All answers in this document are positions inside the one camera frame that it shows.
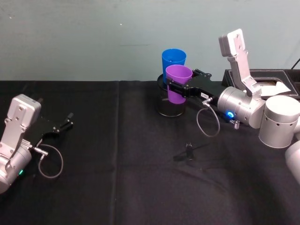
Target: metal connector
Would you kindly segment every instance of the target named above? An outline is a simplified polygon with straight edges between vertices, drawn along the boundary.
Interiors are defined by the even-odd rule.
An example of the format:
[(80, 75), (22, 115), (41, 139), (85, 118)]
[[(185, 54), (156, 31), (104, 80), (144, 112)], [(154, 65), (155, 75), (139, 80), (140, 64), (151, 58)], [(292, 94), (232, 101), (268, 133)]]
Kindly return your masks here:
[(230, 120), (229, 121), (231, 124), (233, 124), (233, 128), (235, 130), (238, 130), (240, 128), (240, 121), (239, 120)]
[(210, 107), (210, 104), (209, 104), (209, 103), (210, 103), (211, 101), (212, 101), (212, 97), (210, 97), (210, 98), (208, 98), (208, 99), (202, 101), (202, 104), (203, 104), (204, 106)]
[(42, 154), (41, 160), (42, 160), (45, 156), (48, 156), (48, 154), (49, 154), (48, 152), (46, 152), (46, 151), (44, 151), (44, 150), (41, 150), (41, 149), (39, 149), (39, 148), (37, 148), (37, 147), (34, 147), (33, 149), (34, 149), (34, 151), (36, 151), (37, 153)]

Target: gray cable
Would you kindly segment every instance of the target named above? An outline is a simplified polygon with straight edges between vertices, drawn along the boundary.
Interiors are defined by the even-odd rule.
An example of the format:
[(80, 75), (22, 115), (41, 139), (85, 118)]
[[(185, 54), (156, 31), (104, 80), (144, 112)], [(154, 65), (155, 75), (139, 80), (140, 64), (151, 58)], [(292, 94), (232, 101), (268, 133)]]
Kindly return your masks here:
[(51, 145), (49, 145), (49, 144), (40, 144), (39, 146), (46, 146), (46, 147), (52, 148), (52, 149), (56, 150), (57, 153), (59, 154), (59, 156), (60, 156), (60, 158), (61, 158), (61, 168), (60, 168), (59, 173), (56, 174), (55, 176), (47, 176), (47, 175), (45, 175), (45, 174), (42, 172), (42, 170), (41, 170), (41, 163), (42, 163), (44, 157), (42, 157), (41, 160), (40, 160), (39, 163), (38, 163), (38, 170), (39, 170), (39, 172), (41, 173), (42, 176), (44, 176), (44, 177), (46, 177), (46, 178), (48, 178), (48, 179), (54, 179), (54, 178), (57, 178), (57, 177), (61, 174), (62, 169), (64, 168), (64, 160), (63, 160), (63, 158), (62, 158), (62, 155), (61, 155), (60, 151), (59, 151), (57, 148), (55, 148), (55, 147), (53, 147), (53, 146), (51, 146)]
[(198, 117), (199, 117), (200, 112), (203, 111), (203, 110), (207, 110), (208, 108), (203, 108), (203, 109), (200, 109), (200, 110), (198, 111), (197, 117), (196, 117), (197, 125), (198, 125), (199, 129), (202, 131), (202, 133), (203, 133), (205, 136), (207, 136), (207, 137), (215, 137), (215, 136), (217, 136), (217, 135), (219, 134), (219, 132), (220, 132), (220, 121), (219, 121), (219, 118), (218, 118), (216, 112), (213, 110), (213, 108), (212, 108), (209, 104), (205, 104), (205, 106), (207, 106), (207, 107), (214, 113), (214, 115), (215, 115), (215, 117), (216, 117), (216, 119), (217, 119), (217, 132), (216, 132), (214, 135), (208, 135), (207, 133), (205, 133), (205, 131), (202, 129), (202, 127), (201, 127), (200, 124), (199, 124)]

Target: plastic cup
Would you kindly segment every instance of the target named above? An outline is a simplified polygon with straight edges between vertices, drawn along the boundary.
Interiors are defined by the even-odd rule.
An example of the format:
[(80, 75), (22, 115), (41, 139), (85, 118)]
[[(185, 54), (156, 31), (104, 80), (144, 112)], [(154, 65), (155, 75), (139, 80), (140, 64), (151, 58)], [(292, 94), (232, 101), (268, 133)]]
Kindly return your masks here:
[(163, 60), (163, 80), (166, 83), (165, 69), (170, 65), (184, 65), (187, 55), (180, 49), (172, 48), (164, 50), (161, 56)]
[[(192, 78), (193, 71), (183, 65), (171, 65), (165, 69), (168, 78), (173, 79), (175, 82), (185, 84)], [(182, 104), (186, 101), (184, 97), (174, 91), (169, 90), (168, 85), (168, 98), (174, 104)]]

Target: black tablecloth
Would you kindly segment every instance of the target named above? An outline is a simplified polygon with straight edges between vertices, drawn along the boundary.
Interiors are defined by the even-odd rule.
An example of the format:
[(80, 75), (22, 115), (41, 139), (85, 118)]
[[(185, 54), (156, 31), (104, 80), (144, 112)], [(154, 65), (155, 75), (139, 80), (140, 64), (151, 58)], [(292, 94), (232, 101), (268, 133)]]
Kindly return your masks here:
[[(192, 101), (180, 117), (159, 115), (156, 82), (0, 82), (0, 118), (20, 93), (42, 97), (50, 120), (73, 112), (75, 125), (56, 142), (62, 175), (43, 178), (33, 159), (0, 195), (1, 225), (300, 224), (300, 186), (285, 149), (222, 120), (220, 134), (205, 137)], [(210, 113), (199, 121), (215, 131)], [(198, 147), (196, 159), (174, 162), (186, 143)]]

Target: blue cup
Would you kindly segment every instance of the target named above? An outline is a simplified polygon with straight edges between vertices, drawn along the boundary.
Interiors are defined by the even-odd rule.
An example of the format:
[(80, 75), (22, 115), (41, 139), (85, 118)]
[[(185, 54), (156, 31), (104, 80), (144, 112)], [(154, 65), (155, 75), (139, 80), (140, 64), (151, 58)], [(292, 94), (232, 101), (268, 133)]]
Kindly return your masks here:
[(186, 61), (186, 53), (180, 49), (172, 48), (164, 50), (162, 55), (163, 60), (163, 80), (166, 83), (165, 69), (170, 65), (183, 65)]

